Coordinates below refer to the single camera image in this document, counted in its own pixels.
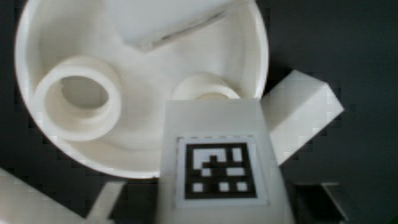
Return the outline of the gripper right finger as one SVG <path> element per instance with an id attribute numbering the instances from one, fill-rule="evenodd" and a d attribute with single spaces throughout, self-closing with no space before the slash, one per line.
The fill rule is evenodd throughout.
<path id="1" fill-rule="evenodd" d="M 337 182 L 298 183 L 292 191 L 296 224 L 355 224 Z"/>

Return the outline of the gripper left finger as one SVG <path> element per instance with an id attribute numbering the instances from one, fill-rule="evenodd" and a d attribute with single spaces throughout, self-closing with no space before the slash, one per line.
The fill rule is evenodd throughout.
<path id="1" fill-rule="evenodd" d="M 84 224 L 154 224 L 152 181 L 109 181 L 95 198 Z"/>

